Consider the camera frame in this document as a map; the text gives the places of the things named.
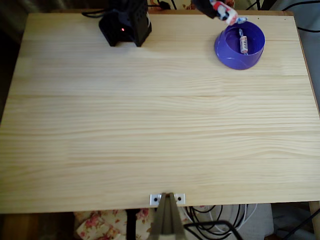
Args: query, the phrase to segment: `wood grain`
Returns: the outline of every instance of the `wood grain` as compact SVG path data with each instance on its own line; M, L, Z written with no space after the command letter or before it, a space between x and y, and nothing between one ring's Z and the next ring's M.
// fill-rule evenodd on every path
M109 47L98 20L30 14L0 128L0 212L320 199L320 120L292 16L250 16L251 69L218 61L225 28L151 15L142 47Z

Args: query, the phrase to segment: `black cable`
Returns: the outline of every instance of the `black cable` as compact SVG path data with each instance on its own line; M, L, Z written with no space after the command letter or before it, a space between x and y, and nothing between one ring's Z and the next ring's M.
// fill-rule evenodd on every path
M190 212L188 211L188 208L187 208L187 207L185 207L185 210L186 210L186 214L189 216L189 218L191 219L191 221L192 221L193 223L196 222L196 221L195 221L195 218L196 218L196 220L197 220L198 222L200 222L199 219L198 219L197 216L196 216L196 212L195 212L196 209L195 209L194 207L192 207L192 206L189 207ZM240 221L237 223L237 220L238 220L239 214L240 214L240 210L241 210L241 205L239 204L239 205L238 205L237 215L236 215L236 217L235 217L235 221L234 221L234 224L233 224L233 226L234 226L235 228L238 228L238 227L241 225L241 223L242 223L242 221L243 221L243 219L244 219L244 217L245 217L245 214L243 213ZM219 213L219 215L218 215L217 221L220 219L220 217L221 217L221 215L222 215L222 212L223 212L223 206L221 206L220 213ZM213 224L213 225L212 225L211 227L209 227L209 228L205 228L204 226L201 226L201 225L200 225L200 226L195 226L195 227L196 227L196 229L198 230L198 232L199 232L205 239L207 239L207 240L224 240L224 239L226 239L227 237L229 237L229 236L232 234L232 233L230 232L230 231L231 231L230 229L227 230L227 231L224 232L224 233L216 233L216 232L210 231L210 229L212 229L214 226L215 226L215 225ZM203 234L203 233L201 232L201 230L207 232L208 234L214 235L214 236L223 236L223 235L225 235L225 236L223 236L223 237L221 237L221 238L210 238L210 237L206 236L205 234ZM193 234L196 238L202 239L200 236L198 236L198 235L197 235L195 232L193 232L192 230L189 229L189 232L190 232L191 234Z
M256 0L256 9L261 10L260 0Z
M315 211L314 214L312 214L310 217L308 217L306 220L304 220L302 223L300 223L298 226L292 229L287 235L284 236L284 238L282 238L282 240L287 240L288 238L290 238L297 230L299 230L308 222L310 222L319 213L320 213L320 208L317 211Z
M250 8L252 8L256 4L257 4L257 2L255 1L254 4L250 5L246 10L249 10Z
M235 217L235 220L234 220L234 222L233 222L233 226L236 225L237 220L238 220L238 217L239 217L239 214L240 214L240 204L238 205L238 211L237 211L237 213L236 213L236 217Z
M303 4L317 4L320 3L320 0L315 0L315 1L301 1L301 2L296 2L294 4L291 4L289 6L287 6L286 8L284 8L282 11L286 11L289 8L292 8L294 6L298 6L298 5L303 5ZM302 27L297 27L299 30L301 31L305 31L305 32L309 32L309 33L320 33L320 30L310 30L310 29L305 29Z
M174 10L177 10L176 4L174 0L171 0Z
M305 28L302 28L302 27L297 27L299 30L302 30L302 31L306 31L306 32L309 32L309 33L320 33L320 30L310 30L310 29L305 29Z
M237 240L243 240L243 238L240 236L238 231L235 229L234 226L228 221L225 220L218 220L218 221L207 221L207 222L193 222L193 223L188 223L185 224L183 227L189 231L189 227L198 227L198 226L206 226L206 225L227 225L228 228L231 230L231 232L234 234Z
M198 213L201 213L201 214L207 214L208 212L211 212L214 208L215 208L216 205L213 205L209 210L206 210L206 211L200 211L198 209L195 209L194 207L192 207L196 212Z
M301 1L301 2L296 2L296 3L294 3L294 4L291 4L291 5L287 6L287 7L284 8L282 11L286 11L287 9L292 8L292 7L294 7L294 6L297 6L297 5L317 4L317 3L320 3L320 0L317 0L317 1Z

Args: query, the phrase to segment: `floral fabric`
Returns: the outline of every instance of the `floral fabric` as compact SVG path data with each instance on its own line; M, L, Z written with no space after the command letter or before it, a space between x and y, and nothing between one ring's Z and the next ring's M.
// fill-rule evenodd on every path
M182 223L188 221L181 207ZM146 240L154 221L155 209L142 208L136 214L135 239ZM83 240L126 240L127 213L125 210L78 211L74 212L76 222L80 223L77 235Z

